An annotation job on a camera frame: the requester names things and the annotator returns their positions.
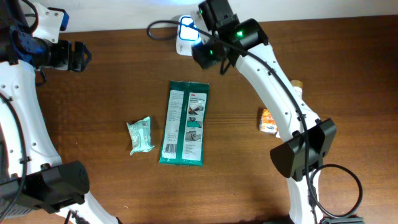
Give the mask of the pale green wipes packet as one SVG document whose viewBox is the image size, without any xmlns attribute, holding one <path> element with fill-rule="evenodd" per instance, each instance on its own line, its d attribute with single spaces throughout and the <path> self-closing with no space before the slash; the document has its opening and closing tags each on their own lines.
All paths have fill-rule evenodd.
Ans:
<svg viewBox="0 0 398 224">
<path fill-rule="evenodd" d="M 150 152 L 154 148 L 154 145 L 151 144 L 149 116 L 134 124 L 126 123 L 126 125 L 132 141 L 130 155 L 137 152 Z"/>
</svg>

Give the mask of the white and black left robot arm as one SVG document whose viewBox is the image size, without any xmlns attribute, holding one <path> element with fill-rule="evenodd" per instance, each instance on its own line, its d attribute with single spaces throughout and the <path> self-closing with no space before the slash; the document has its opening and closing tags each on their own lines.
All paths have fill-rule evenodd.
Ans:
<svg viewBox="0 0 398 224">
<path fill-rule="evenodd" d="M 119 224 L 91 194 L 84 165 L 62 162 L 36 92 L 46 68 L 82 72 L 91 53 L 83 42 L 59 38 L 65 10 L 29 2 L 25 13 L 22 5 L 1 1 L 1 219 L 45 210 L 68 223 Z"/>
</svg>

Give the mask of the orange snack packet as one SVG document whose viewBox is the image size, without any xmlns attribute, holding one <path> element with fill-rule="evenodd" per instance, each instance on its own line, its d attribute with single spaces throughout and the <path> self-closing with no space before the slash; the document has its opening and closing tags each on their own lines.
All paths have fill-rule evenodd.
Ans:
<svg viewBox="0 0 398 224">
<path fill-rule="evenodd" d="M 261 113 L 259 130 L 267 134 L 277 134 L 277 125 L 268 109 L 263 109 Z"/>
</svg>

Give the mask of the white tube with gold cap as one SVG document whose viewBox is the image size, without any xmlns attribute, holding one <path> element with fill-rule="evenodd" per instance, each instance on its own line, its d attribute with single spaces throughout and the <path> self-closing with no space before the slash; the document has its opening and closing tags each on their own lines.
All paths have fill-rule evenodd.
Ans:
<svg viewBox="0 0 398 224">
<path fill-rule="evenodd" d="M 298 94 L 299 98 L 302 98 L 302 94 L 303 94 L 303 90 L 302 90 L 302 88 L 303 88 L 303 82 L 301 82 L 300 80 L 291 80 L 290 83 L 291 83 L 291 85 L 293 86 L 293 89 L 294 89 L 294 90 L 296 91 L 296 93 Z M 279 129 L 278 126 L 277 126 L 277 132 L 276 132 L 275 136 L 276 136 L 277 138 L 279 138 L 279 139 L 281 138 L 281 136 L 280 136 L 280 129 Z"/>
</svg>

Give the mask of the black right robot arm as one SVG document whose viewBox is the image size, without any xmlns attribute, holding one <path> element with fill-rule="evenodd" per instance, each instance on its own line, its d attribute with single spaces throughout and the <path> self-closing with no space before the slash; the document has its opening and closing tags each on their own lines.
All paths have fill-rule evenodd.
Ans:
<svg viewBox="0 0 398 224">
<path fill-rule="evenodd" d="M 207 0 L 192 13 L 202 41 L 192 48 L 194 60 L 206 69 L 218 62 L 238 70 L 270 111 L 283 143 L 270 151 L 278 172 L 286 178 L 290 197 L 285 223 L 364 223 L 355 215 L 363 187 L 358 177 L 340 166 L 358 185 L 358 199 L 348 212 L 335 215 L 319 199 L 320 172 L 336 135 L 332 119 L 321 120 L 297 94 L 281 69 L 269 38 L 258 21 L 241 22 L 228 1 Z"/>
</svg>

